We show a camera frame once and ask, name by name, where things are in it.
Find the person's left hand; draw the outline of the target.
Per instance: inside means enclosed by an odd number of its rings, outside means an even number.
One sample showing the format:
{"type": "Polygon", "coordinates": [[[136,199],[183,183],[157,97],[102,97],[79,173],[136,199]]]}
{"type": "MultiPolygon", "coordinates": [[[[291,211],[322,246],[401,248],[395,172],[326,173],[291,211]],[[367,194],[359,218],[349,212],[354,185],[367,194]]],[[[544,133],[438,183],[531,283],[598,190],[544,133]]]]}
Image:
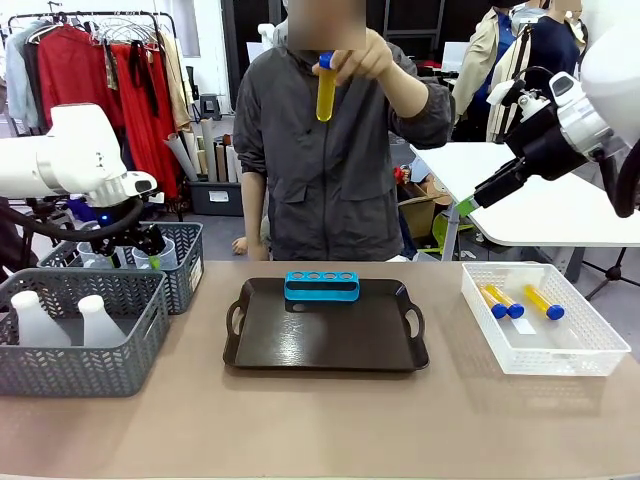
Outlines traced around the person's left hand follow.
{"type": "Polygon", "coordinates": [[[390,47],[376,31],[366,29],[365,43],[359,49],[336,50],[330,62],[334,84],[340,86],[351,77],[366,77],[387,82],[397,74],[390,47]]]}

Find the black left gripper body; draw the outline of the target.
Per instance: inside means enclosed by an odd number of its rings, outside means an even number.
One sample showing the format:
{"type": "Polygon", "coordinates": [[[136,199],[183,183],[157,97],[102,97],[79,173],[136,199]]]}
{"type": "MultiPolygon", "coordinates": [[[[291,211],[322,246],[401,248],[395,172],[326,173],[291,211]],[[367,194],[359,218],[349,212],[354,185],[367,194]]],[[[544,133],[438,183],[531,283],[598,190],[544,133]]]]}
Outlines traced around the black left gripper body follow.
{"type": "Polygon", "coordinates": [[[131,247],[146,255],[159,255],[166,246],[159,227],[155,224],[136,223],[111,236],[92,242],[94,253],[113,255],[119,247],[131,247]]]}

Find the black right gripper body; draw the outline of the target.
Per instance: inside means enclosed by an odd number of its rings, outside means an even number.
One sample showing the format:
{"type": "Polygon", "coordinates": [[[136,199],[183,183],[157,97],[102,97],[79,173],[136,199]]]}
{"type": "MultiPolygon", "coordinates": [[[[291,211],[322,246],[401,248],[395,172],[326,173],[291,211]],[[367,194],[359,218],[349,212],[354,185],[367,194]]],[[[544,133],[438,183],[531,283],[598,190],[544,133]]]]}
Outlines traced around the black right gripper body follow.
{"type": "Polygon", "coordinates": [[[532,176],[554,181],[587,162],[566,141],[557,122],[543,127],[531,118],[509,133],[505,143],[518,160],[516,178],[522,181],[532,176]]]}

